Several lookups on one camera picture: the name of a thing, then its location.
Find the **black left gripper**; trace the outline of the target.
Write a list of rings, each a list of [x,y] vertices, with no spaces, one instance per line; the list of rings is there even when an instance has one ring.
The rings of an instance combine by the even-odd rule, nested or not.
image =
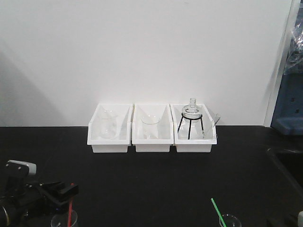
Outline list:
[[[4,215],[19,217],[26,212],[64,214],[69,210],[71,198],[78,193],[79,186],[74,183],[69,185],[64,182],[24,183],[23,178],[10,176],[4,191]]]

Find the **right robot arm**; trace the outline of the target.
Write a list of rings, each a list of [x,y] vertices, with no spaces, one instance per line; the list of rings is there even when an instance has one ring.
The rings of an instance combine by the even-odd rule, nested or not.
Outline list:
[[[268,218],[266,220],[266,226],[267,227],[302,227],[303,211],[287,214],[281,220],[276,218]]]

